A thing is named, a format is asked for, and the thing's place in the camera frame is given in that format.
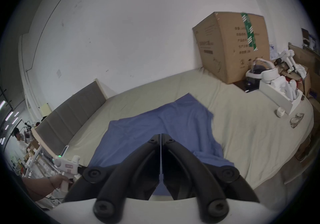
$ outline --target man in white shirt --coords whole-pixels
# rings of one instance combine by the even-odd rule
[[[17,138],[17,143],[20,150],[26,154],[28,152],[27,149],[30,148],[31,144],[24,142],[24,136],[19,132],[17,127],[14,128],[12,134]]]

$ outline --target mattress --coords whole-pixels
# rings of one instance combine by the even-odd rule
[[[213,113],[215,140],[221,144],[224,157],[234,163],[253,189],[278,172],[313,127],[313,109],[307,99],[290,116],[278,118],[278,106],[259,90],[244,93],[198,69],[109,98],[71,139],[65,157],[78,155],[80,164],[87,166],[110,121],[142,114],[187,93]],[[304,117],[293,129],[290,119],[297,113],[304,113]]]

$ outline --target upholstered headboard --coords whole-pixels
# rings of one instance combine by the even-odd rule
[[[63,102],[38,125],[35,129],[41,137],[38,141],[40,144],[44,142],[55,155],[60,155],[78,130],[105,102],[106,96],[95,80]]]

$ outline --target person's hand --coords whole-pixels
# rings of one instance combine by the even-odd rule
[[[54,188],[58,188],[60,187],[62,181],[66,181],[68,183],[72,183],[68,177],[63,176],[62,174],[57,174],[54,176],[49,177],[50,182],[52,183],[52,185],[54,186]]]

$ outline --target white box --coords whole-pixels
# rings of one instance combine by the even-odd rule
[[[276,90],[270,84],[266,84],[262,80],[260,80],[259,90],[262,91],[262,93],[268,96],[270,99],[272,99],[279,107],[283,107],[288,115],[290,115],[299,105],[302,97],[302,91],[297,89],[297,99],[291,102],[284,93]]]

